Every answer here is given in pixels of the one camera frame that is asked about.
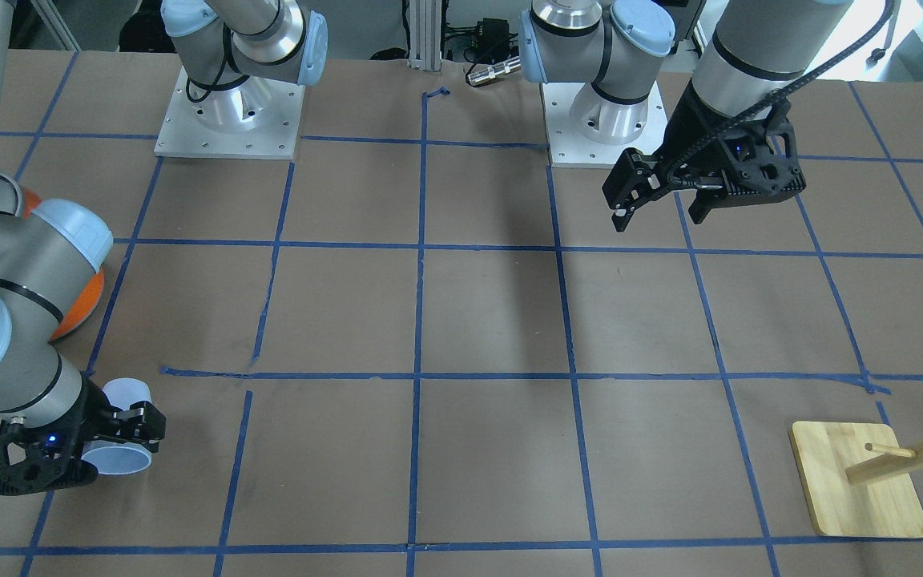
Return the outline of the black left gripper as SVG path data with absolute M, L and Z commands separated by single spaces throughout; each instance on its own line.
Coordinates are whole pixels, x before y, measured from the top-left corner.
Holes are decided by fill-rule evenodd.
M 623 233 L 637 209 L 670 192 L 695 193 L 687 210 L 700 225 L 716 208 L 751 207 L 790 200 L 806 187 L 788 120 L 788 95 L 798 84 L 756 96 L 748 113 L 727 117 L 712 110 L 689 84 L 651 154 L 628 147 L 604 180 L 602 193 Z

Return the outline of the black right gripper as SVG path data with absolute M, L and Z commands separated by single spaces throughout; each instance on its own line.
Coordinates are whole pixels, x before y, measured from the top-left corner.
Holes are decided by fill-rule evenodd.
M 138 401 L 119 410 L 103 387 L 85 377 L 76 405 L 58 420 L 35 428 L 0 426 L 0 495 L 88 485 L 102 475 L 81 459 L 85 443 L 135 442 L 157 454 L 166 430 L 167 418 L 153 402 Z

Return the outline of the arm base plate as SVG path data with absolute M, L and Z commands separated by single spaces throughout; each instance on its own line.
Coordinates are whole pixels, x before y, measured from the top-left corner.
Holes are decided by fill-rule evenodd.
M 667 114 L 657 83 L 633 105 L 607 101 L 587 83 L 545 83 L 541 92 L 553 167 L 609 169 L 628 147 L 651 154 L 662 146 Z
M 154 153 L 187 159 L 292 161 L 303 114 L 305 88 L 250 77 L 230 91 L 213 91 L 193 103 L 201 89 L 179 71 L 159 129 Z

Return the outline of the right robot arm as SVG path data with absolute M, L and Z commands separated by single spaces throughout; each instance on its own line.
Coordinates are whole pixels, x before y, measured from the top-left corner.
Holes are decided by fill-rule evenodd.
M 0 102 L 16 4 L 0 1 Z M 328 22 L 300 1 L 164 1 L 184 96 L 219 131 L 272 121 L 272 82 L 311 87 L 323 74 Z M 166 419 L 147 388 L 100 388 L 54 347 L 54 333 L 100 273 L 114 237 L 70 200 L 24 216 L 22 187 L 0 174 L 0 495 L 76 488 L 151 464 Z

